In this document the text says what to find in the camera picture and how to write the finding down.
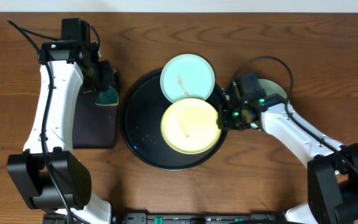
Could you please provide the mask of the green yellow sponge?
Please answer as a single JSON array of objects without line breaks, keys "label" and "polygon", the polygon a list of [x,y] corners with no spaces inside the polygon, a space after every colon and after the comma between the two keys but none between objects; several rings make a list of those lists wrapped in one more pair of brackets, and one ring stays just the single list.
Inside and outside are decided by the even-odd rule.
[{"label": "green yellow sponge", "polygon": [[109,86],[107,90],[101,91],[95,104],[98,106],[117,106],[119,104],[117,90]]}]

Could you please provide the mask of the light green plate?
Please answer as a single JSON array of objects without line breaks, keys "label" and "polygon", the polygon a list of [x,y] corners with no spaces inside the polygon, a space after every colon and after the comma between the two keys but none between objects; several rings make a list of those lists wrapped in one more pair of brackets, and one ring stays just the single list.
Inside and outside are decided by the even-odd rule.
[{"label": "light green plate", "polygon": [[172,103],[185,98],[206,100],[213,92],[215,75],[203,57],[181,54],[167,62],[160,75],[162,93]]},{"label": "light green plate", "polygon": [[278,94],[284,99],[287,98],[287,93],[285,90],[277,83],[268,80],[268,79],[258,79],[259,85],[265,90],[267,96],[272,94]]}]

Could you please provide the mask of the yellow plate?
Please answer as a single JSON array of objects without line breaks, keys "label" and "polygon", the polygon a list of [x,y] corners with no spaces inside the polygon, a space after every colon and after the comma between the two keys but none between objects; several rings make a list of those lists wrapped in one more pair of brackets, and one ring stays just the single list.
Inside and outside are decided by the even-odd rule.
[{"label": "yellow plate", "polygon": [[201,154],[220,138],[218,112],[208,102],[187,98],[170,105],[164,112],[160,130],[164,141],[176,152]]}]

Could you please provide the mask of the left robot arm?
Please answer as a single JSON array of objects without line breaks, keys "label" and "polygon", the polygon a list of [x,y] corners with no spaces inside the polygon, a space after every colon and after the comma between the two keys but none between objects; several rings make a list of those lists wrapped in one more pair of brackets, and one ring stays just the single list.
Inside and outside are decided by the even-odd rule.
[{"label": "left robot arm", "polygon": [[92,188],[76,149],[115,145],[117,73],[100,60],[98,42],[59,40],[39,52],[41,86],[35,119],[7,171],[25,204],[58,223],[113,223],[109,202]]}]

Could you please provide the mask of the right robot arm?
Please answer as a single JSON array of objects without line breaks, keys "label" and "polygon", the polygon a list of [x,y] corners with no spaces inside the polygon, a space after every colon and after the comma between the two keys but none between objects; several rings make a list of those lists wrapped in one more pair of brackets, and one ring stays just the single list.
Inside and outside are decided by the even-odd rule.
[{"label": "right robot arm", "polygon": [[303,119],[290,96],[267,80],[233,81],[218,111],[222,129],[264,131],[306,167],[308,200],[285,212],[288,223],[358,220],[358,143],[344,145]]}]

